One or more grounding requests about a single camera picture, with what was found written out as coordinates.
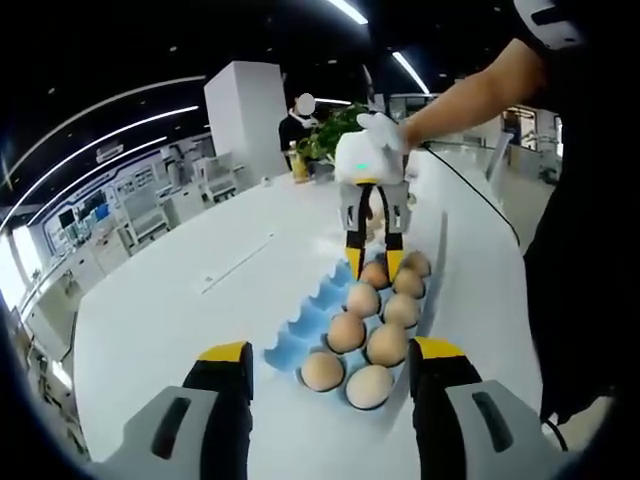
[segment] black shirt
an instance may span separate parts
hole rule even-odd
[[[605,247],[612,231],[601,220],[615,208],[603,186],[612,166],[602,164],[603,122],[594,112],[606,101],[598,92],[607,91],[602,77],[608,72],[595,48],[550,50],[515,15],[514,36],[546,69],[547,86],[534,106],[558,113],[563,124],[562,174],[525,255],[529,321],[544,385],[542,415],[556,412],[562,422],[617,383],[619,356],[607,333],[617,330],[610,314],[615,297],[610,279],[598,280],[617,255]]]
[[[287,115],[287,118],[280,122],[278,133],[280,134],[280,150],[286,152],[291,148],[290,142],[299,142],[303,138],[307,138],[311,134],[311,130],[307,130],[298,120]]]

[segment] green plant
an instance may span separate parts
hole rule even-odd
[[[314,128],[309,138],[298,143],[298,153],[303,157],[316,160],[333,159],[342,135],[362,130],[357,121],[357,117],[361,113],[367,113],[367,108],[360,103],[355,103],[334,113],[326,122]]]

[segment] egg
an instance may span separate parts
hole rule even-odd
[[[408,341],[404,328],[394,323],[379,327],[367,344],[367,357],[373,365],[394,367],[407,355]]]
[[[349,403],[361,410],[370,410],[382,405],[393,387],[391,372],[380,365],[369,365],[351,375],[346,394]]]
[[[411,252],[405,260],[405,265],[421,277],[431,275],[431,263],[422,252]]]
[[[342,383],[344,368],[335,356],[327,352],[314,352],[300,369],[302,381],[311,390],[326,392]]]
[[[349,289],[347,310],[360,318],[370,317],[380,310],[380,296],[367,283],[357,283]]]
[[[387,272],[378,262],[371,262],[362,269],[360,281],[368,283],[376,290],[382,290],[389,286]]]
[[[351,312],[336,315],[331,320],[327,343],[336,353],[346,353],[355,350],[364,343],[364,322]]]
[[[393,290],[413,298],[421,298],[424,295],[424,283],[416,272],[410,268],[402,268],[393,281]]]
[[[418,323],[420,310],[413,297],[398,293],[389,299],[382,315],[385,323],[395,323],[402,328],[410,328]]]

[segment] white glove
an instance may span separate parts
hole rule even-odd
[[[407,140],[404,138],[400,126],[385,114],[361,113],[358,115],[358,123],[366,129],[373,143],[380,148],[387,147],[402,154],[409,151]]]

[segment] black cable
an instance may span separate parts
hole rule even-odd
[[[563,452],[568,452],[569,451],[569,447],[567,447],[567,442],[564,440],[564,437],[562,436],[562,433],[560,432],[560,429],[555,425],[555,423],[553,423],[549,419],[546,419],[542,423],[547,425],[551,429],[553,434],[558,439],[558,443],[560,444],[560,448],[562,449],[562,451]]]
[[[449,163],[448,163],[444,158],[442,158],[442,157],[441,157],[440,155],[438,155],[436,152],[434,152],[433,150],[431,150],[429,147],[426,147],[426,149],[427,149],[427,151],[428,151],[429,153],[431,153],[434,157],[436,157],[438,160],[440,160],[442,163],[444,163],[444,164],[449,168],[449,170],[451,170],[453,173],[455,173],[455,174],[458,176],[458,178],[460,178],[464,183],[466,183],[466,184],[471,188],[471,190],[473,190],[474,192],[476,192],[476,193],[478,194],[478,196],[479,196],[480,198],[482,198],[482,199],[487,203],[487,205],[489,205],[489,206],[493,209],[493,211],[494,211],[494,212],[496,212],[496,213],[500,216],[500,218],[501,218],[502,220],[504,220],[504,222],[505,222],[507,225],[509,225],[509,228],[511,228],[511,230],[513,231],[513,235],[516,237],[516,241],[518,242],[518,246],[520,246],[520,237],[518,236],[518,232],[516,232],[515,227],[511,224],[511,222],[507,219],[507,217],[505,217],[505,216],[502,214],[502,212],[500,212],[500,210],[498,210],[498,209],[495,207],[495,205],[494,205],[493,203],[491,203],[491,202],[487,199],[487,197],[485,197],[482,193],[480,193],[480,191],[479,191],[476,187],[474,187],[474,186],[471,184],[471,182],[469,182],[466,178],[464,178],[464,177],[463,177],[463,176],[462,176],[462,175],[461,175],[461,174],[460,174],[460,173],[459,173],[455,168],[453,168],[453,167],[452,167],[452,166],[451,166],[451,165],[450,165],[450,164],[449,164]]]

